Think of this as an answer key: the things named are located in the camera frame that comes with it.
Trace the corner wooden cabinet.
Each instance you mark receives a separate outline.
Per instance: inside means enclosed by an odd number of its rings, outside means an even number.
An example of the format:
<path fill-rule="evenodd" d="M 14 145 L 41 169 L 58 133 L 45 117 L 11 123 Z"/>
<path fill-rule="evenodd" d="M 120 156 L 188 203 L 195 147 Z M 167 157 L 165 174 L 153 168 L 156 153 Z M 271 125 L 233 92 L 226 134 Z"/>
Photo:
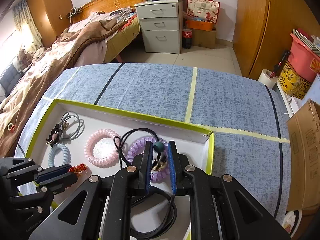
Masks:
<path fill-rule="evenodd" d="M 67 15 L 73 8 L 71 0 L 27 0 L 43 45 L 49 48 L 69 27 Z"/>

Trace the white trash bowl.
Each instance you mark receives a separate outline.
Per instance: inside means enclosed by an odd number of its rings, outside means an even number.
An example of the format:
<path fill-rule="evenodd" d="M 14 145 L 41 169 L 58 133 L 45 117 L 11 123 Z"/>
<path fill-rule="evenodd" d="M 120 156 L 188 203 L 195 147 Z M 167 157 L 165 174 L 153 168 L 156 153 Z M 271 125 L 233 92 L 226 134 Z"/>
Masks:
<path fill-rule="evenodd" d="M 294 236 L 300 225 L 302 214 L 302 210 L 294 210 L 287 212 L 284 217 L 282 226 L 291 238 Z"/>

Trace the black wrist band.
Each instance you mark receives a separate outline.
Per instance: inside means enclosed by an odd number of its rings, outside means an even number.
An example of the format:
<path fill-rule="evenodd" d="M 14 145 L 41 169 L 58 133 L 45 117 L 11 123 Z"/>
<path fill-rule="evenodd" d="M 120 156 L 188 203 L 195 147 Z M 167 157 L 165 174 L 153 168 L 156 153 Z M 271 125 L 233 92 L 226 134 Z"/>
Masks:
<path fill-rule="evenodd" d="M 145 196 L 132 197 L 131 207 L 130 237 L 134 239 L 159 238 L 177 219 L 175 196 L 155 186 Z"/>

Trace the white paper roll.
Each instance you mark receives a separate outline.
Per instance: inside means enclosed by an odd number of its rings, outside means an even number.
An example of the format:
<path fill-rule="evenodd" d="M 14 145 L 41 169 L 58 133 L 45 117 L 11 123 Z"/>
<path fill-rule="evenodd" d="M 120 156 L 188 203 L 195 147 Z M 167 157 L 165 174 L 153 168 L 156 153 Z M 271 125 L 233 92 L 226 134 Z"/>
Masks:
<path fill-rule="evenodd" d="M 258 81 L 264 84 L 269 89 L 272 89 L 277 83 L 277 77 L 271 77 L 272 72 L 267 69 L 263 69 L 260 73 Z"/>

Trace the red white gift bag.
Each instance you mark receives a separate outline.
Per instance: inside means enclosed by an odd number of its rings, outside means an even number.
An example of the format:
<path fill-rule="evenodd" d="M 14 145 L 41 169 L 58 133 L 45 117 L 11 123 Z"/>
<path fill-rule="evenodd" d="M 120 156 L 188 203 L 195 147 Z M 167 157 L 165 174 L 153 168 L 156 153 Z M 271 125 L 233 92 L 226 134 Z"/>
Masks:
<path fill-rule="evenodd" d="M 214 0 L 187 0 L 187 15 L 216 24 L 220 2 Z"/>

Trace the brown blanket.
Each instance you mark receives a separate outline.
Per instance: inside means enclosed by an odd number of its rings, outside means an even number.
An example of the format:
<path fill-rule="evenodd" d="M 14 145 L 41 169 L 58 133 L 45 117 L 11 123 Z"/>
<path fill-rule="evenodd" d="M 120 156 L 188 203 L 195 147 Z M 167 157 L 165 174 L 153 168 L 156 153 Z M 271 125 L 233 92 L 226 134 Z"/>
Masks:
<path fill-rule="evenodd" d="M 102 63 L 107 40 L 126 24 L 115 18 L 94 21 L 60 36 L 1 102 L 1 157 L 14 155 L 19 137 L 43 94 L 69 68 Z"/>

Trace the orange box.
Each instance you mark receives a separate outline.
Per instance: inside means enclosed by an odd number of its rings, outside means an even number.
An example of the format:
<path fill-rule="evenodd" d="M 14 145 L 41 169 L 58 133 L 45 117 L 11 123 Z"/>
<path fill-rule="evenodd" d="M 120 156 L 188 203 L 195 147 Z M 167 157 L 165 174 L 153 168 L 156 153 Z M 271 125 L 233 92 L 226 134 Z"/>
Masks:
<path fill-rule="evenodd" d="M 215 24 L 212 22 L 187 20 L 186 25 L 189 29 L 197 29 L 197 30 L 204 30 L 204 31 L 215 30 Z"/>

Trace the black hair tie pink bead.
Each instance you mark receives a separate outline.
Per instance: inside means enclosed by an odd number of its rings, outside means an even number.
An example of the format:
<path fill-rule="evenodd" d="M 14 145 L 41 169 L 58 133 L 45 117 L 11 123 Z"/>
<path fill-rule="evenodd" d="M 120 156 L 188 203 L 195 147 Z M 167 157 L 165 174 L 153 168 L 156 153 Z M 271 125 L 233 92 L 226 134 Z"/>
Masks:
<path fill-rule="evenodd" d="M 51 147 L 53 147 L 58 142 L 60 142 L 68 125 L 68 122 L 61 122 L 56 124 L 55 127 L 51 130 L 49 137 L 46 139 L 46 145 L 50 145 Z"/>

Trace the cola bottle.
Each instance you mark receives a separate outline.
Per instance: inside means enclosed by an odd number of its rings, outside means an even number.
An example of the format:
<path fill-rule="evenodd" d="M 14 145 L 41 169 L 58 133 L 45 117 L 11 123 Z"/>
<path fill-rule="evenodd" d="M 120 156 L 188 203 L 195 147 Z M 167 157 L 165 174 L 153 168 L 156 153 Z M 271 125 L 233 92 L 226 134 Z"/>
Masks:
<path fill-rule="evenodd" d="M 182 30 L 182 47 L 185 49 L 190 49 L 192 45 L 192 30 L 183 29 Z"/>

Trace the yellow patterned tin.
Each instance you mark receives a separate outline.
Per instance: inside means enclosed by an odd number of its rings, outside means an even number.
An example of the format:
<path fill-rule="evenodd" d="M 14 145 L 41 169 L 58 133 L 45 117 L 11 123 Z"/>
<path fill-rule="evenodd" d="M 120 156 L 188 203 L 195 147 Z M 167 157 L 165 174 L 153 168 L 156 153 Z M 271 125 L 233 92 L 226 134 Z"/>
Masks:
<path fill-rule="evenodd" d="M 311 87 L 311 83 L 298 75 L 287 60 L 280 72 L 278 81 L 281 88 L 288 96 L 292 96 L 300 100 L 304 98 Z"/>

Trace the brown cardboard box floor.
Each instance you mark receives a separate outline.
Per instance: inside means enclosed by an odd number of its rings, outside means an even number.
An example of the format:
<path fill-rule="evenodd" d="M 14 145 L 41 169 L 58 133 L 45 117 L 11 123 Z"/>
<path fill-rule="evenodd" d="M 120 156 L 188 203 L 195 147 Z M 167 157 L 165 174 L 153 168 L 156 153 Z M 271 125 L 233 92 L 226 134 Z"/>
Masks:
<path fill-rule="evenodd" d="M 197 47 L 215 49 L 216 30 L 205 31 L 192 29 L 191 44 Z"/>

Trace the black cord teal bead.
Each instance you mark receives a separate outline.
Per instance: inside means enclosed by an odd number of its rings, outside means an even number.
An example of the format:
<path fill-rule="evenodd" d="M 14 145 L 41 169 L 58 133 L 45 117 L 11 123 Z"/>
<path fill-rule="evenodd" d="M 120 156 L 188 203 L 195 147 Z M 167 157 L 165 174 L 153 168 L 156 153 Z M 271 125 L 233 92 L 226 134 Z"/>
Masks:
<path fill-rule="evenodd" d="M 130 135 L 136 132 L 146 132 L 150 134 L 150 137 L 142 137 L 138 140 L 136 140 L 127 151 L 127 154 L 123 153 L 124 145 L 126 140 L 129 138 Z M 124 163 L 129 166 L 132 162 L 134 157 L 145 148 L 146 142 L 150 141 L 152 142 L 152 149 L 153 152 L 155 152 L 157 155 L 155 159 L 152 162 L 152 170 L 154 172 L 160 172 L 164 171 L 164 169 L 167 166 L 167 146 L 168 143 L 161 139 L 153 130 L 149 128 L 136 128 L 132 129 L 128 132 L 126 132 L 122 137 L 119 135 L 116 135 L 113 139 L 113 143 L 116 147 L 116 152 L 119 155 L 119 162 L 120 167 L 123 167 L 123 161 Z"/>

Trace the open cardboard box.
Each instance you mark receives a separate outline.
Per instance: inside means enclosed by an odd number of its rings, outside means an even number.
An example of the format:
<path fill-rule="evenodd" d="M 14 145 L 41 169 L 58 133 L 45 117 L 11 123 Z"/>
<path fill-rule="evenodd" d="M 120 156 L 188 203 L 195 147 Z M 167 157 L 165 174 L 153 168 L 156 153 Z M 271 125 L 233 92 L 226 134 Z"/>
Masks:
<path fill-rule="evenodd" d="M 287 122 L 291 185 L 287 210 L 319 204 L 319 104 L 309 99 Z"/>

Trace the wooden bed headboard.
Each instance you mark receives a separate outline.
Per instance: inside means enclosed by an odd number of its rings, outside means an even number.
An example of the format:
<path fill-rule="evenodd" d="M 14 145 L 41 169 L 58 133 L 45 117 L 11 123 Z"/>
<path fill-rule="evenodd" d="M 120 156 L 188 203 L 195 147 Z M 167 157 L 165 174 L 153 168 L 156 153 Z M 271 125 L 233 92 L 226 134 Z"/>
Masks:
<path fill-rule="evenodd" d="M 136 4 L 145 1 L 146 0 L 92 0 L 91 2 L 81 6 L 80 11 L 71 17 L 71 24 L 88 18 L 93 12 L 103 11 L 104 13 L 107 13 L 125 7 L 133 9 Z"/>

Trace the pink plastic bin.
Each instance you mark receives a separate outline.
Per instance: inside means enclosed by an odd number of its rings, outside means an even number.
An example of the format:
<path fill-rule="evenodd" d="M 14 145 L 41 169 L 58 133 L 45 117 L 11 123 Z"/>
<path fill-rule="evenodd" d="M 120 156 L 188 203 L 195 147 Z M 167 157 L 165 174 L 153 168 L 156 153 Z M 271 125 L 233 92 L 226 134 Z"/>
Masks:
<path fill-rule="evenodd" d="M 294 34 L 290 34 L 290 36 L 292 37 L 292 45 L 289 63 L 299 76 L 313 83 L 316 75 L 319 73 L 319 56 L 312 52 Z"/>

